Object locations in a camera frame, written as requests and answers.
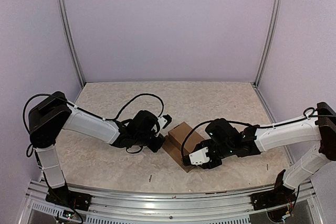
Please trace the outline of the brown cardboard box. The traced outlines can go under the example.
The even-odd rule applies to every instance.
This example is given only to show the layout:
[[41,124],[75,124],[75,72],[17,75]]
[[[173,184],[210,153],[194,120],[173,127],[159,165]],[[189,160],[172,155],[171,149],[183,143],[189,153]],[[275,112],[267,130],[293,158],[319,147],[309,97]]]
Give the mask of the brown cardboard box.
[[[182,155],[181,155],[182,143],[191,130],[192,128],[186,122],[180,123],[173,129],[168,131],[162,146],[162,148],[166,151],[166,153],[186,173],[189,173],[192,169],[195,168],[195,166],[184,166],[182,164]],[[190,154],[194,150],[196,144],[200,143],[203,140],[205,139],[199,133],[197,132],[192,133],[192,135],[188,138],[186,144],[184,145],[183,148],[184,155]]]

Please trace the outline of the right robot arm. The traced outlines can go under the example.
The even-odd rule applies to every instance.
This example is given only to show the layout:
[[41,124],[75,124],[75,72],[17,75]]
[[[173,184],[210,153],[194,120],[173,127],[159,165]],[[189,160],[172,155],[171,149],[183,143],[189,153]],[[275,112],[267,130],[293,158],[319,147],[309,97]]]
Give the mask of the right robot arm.
[[273,205],[281,204],[304,180],[324,165],[335,161],[335,111],[325,102],[303,115],[271,125],[246,125],[241,131],[224,118],[213,120],[205,129],[209,140],[201,143],[201,168],[212,169],[230,157],[259,155],[274,148],[301,142],[313,142],[294,165],[279,174],[278,185],[269,192]]

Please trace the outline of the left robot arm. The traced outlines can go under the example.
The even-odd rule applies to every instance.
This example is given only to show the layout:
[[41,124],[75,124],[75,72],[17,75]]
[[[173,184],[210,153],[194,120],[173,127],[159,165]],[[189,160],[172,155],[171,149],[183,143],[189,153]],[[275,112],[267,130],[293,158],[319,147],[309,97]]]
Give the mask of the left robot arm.
[[107,119],[70,102],[60,91],[37,94],[29,101],[38,97],[44,100],[29,112],[23,111],[23,124],[49,192],[64,206],[73,201],[74,195],[68,189],[55,148],[62,130],[93,137],[116,148],[147,147],[156,153],[165,141],[161,131],[172,122],[168,114],[154,115],[147,110],[140,110],[134,118],[124,121],[119,121],[118,116]]

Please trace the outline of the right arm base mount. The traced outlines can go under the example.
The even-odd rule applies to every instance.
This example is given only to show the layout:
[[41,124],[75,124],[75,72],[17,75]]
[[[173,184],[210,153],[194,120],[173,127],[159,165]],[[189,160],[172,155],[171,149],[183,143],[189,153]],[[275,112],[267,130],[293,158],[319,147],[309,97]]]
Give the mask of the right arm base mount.
[[250,196],[254,210],[272,208],[294,202],[296,195],[293,190],[268,190],[260,193],[254,193]]

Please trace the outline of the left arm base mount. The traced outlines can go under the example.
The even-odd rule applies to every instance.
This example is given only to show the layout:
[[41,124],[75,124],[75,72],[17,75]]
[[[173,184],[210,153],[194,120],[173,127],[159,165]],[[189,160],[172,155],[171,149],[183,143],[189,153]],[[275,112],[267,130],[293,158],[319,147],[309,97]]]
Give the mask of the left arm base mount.
[[68,207],[75,210],[88,211],[92,196],[90,194],[70,191],[68,194],[56,196],[52,192],[48,192],[46,201],[55,205]]

